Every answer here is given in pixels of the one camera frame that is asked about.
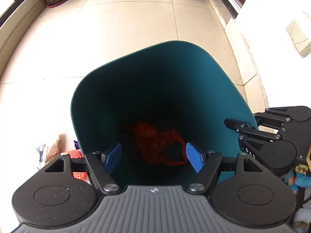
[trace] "white wall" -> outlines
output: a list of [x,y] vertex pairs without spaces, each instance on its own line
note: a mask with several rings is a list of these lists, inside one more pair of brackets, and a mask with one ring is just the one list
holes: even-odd
[[311,0],[246,0],[236,23],[254,56],[270,107],[311,108],[311,54],[302,57],[285,30]]

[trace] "blue textured pad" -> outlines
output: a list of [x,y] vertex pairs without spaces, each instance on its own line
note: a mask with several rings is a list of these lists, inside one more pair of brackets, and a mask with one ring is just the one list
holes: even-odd
[[186,144],[186,156],[195,171],[201,171],[204,166],[202,155],[190,143]]
[[122,146],[118,143],[110,152],[106,154],[104,167],[110,173],[114,170],[122,155]]

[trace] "tile floor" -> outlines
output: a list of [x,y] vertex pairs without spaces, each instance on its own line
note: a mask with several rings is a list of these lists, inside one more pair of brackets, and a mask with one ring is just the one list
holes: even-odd
[[[11,196],[36,172],[35,142],[67,133],[71,145],[75,138],[70,101],[82,78],[102,64],[169,40],[204,48],[245,97],[231,47],[208,0],[69,0],[38,16],[0,80],[2,233],[18,226]],[[4,158],[9,152],[13,162]]]

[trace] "trash bin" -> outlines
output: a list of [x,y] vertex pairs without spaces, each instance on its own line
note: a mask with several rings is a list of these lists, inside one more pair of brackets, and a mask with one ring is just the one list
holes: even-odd
[[[226,118],[256,121],[227,75],[200,47],[170,41],[103,65],[78,85],[71,105],[74,129],[84,153],[104,152],[116,142],[122,157],[111,176],[119,186],[188,186],[196,172],[182,166],[149,165],[124,129],[140,120],[159,131],[175,129],[203,151],[236,157],[238,133]],[[170,152],[178,145],[172,144]]]

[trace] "red plastic bag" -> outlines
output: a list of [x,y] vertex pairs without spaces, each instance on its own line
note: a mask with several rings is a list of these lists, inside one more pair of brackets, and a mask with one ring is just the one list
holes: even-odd
[[[188,162],[185,142],[176,130],[170,129],[159,133],[154,125],[147,122],[138,122],[126,129],[133,131],[133,140],[138,145],[140,154],[149,164],[181,166]],[[161,155],[161,151],[174,142],[181,143],[183,162],[171,161]]]

